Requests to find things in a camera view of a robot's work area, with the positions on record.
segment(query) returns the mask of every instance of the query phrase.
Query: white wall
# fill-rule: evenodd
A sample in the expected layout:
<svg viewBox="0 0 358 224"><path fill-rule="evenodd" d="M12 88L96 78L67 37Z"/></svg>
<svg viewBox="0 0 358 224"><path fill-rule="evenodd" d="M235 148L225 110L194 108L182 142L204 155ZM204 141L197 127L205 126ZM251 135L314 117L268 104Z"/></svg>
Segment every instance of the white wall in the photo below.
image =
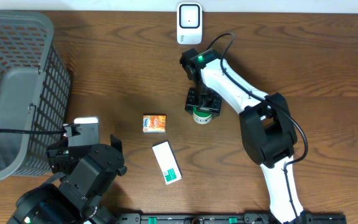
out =
<svg viewBox="0 0 358 224"><path fill-rule="evenodd" d="M177 0L0 0L0 9L175 11ZM198 0L206 12L358 13L358 0Z"/></svg>

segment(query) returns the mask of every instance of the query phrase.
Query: small orange box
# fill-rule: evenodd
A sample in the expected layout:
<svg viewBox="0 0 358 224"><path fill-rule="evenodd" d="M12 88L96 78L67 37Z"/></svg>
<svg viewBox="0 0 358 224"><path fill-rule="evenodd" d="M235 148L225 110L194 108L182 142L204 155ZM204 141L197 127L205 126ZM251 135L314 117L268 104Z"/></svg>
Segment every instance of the small orange box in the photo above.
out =
<svg viewBox="0 0 358 224"><path fill-rule="evenodd" d="M164 133L166 120L165 115L143 115L143 132Z"/></svg>

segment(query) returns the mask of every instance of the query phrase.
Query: wooden table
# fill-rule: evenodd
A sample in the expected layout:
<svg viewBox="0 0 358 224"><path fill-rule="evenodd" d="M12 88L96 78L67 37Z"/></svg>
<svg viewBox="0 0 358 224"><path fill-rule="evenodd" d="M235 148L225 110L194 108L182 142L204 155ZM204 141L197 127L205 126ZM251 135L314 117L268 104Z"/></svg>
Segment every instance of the wooden table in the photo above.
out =
<svg viewBox="0 0 358 224"><path fill-rule="evenodd" d="M262 171L246 154L239 118L227 103L207 125L185 112L193 83L179 65L192 46L176 42L171 12L44 12L74 83L67 121L99 116L101 142L124 146L128 172L103 205L144 213L268 210ZM312 212L342 212L358 223L358 15L204 13L202 51L233 31L227 59L248 82L280 92L308 137L294 167L298 196ZM214 46L223 51L228 39ZM144 134L144 113L165 113L166 134ZM183 180L165 185L152 145L169 140ZM296 145L296 157L303 145ZM47 177L0 181L0 223L16 200Z"/></svg>

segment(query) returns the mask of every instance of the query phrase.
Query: basket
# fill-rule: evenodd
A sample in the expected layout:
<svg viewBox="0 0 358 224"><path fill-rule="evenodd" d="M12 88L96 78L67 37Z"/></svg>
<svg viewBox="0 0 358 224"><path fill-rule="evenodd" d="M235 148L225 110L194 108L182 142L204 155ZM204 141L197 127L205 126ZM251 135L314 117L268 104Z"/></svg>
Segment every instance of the basket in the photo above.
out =
<svg viewBox="0 0 358 224"><path fill-rule="evenodd" d="M71 78L52 40L46 16L0 11L0 128L62 129ZM50 172L45 151L61 138L0 133L0 180Z"/></svg>

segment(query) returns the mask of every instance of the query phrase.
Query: wire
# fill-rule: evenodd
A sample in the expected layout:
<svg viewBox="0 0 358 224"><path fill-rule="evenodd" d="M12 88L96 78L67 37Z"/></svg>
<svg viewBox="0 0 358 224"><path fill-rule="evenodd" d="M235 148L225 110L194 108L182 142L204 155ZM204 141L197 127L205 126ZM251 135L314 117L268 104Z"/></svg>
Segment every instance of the wire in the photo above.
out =
<svg viewBox="0 0 358 224"><path fill-rule="evenodd" d="M221 34L220 36L218 36L217 38L215 38L211 43L210 45L207 47L207 50L215 43L215 41L217 41L218 39L220 39L221 37L224 37L226 35L231 35L232 36L232 39L229 43L229 45L226 47L226 49L224 50L223 54L222 54L222 57L221 57L221 69L222 69L222 72L223 74L225 74L228 79L230 79L230 81L232 81L234 84L236 84L241 90L243 90L244 92L246 92L249 96L253 97L254 99L256 100L259 100L261 102L264 102L266 105L269 105L271 108L275 109L276 111L279 111L282 113L282 115L284 115L286 118L288 118L292 123L293 125L297 128L297 130L299 131L301 137L302 137L302 140L303 140L303 144L305 145L305 150L302 154L301 157L293 160L293 161L290 161L290 162L286 162L284 164L284 167L283 167L283 171L284 171L284 176L285 176L285 182L287 183L287 189L288 189L288 194L289 194L289 198L290 198L290 203L291 203L291 206L292 206L292 209L293 209L293 212L295 214L295 219L297 220L297 222L299 222L298 220L298 214L296 212L296 209L295 209L295 206L293 204L293 200L292 200L292 194L291 194L291 188L290 188L290 183L289 183L289 180L288 180L288 170L287 170L287 166L291 165L291 164L295 164L297 162L300 162L302 161L308 154L308 151L309 151L309 145L308 145L308 140L306 138L306 135L305 133L303 132L301 126L291 117L291 115L283 108L281 108L280 106L276 105L275 103L272 103L271 101L269 100L266 100L266 99L263 99L259 96L256 96L252 93L252 91L249 91L247 90L246 88L244 88L242 85L240 85L238 82L235 81L235 79L233 79L233 77L231 77L226 69L223 67L223 59L224 59L224 56L226 56L226 53L227 51L229 50L230 46L233 44L234 40L236 39L236 36L232 33L232 32L228 32L228 33L224 33L224 34Z"/></svg>
<svg viewBox="0 0 358 224"><path fill-rule="evenodd" d="M15 134L64 134L66 130L61 131L28 131L16 129L0 129L0 133L15 133Z"/></svg>

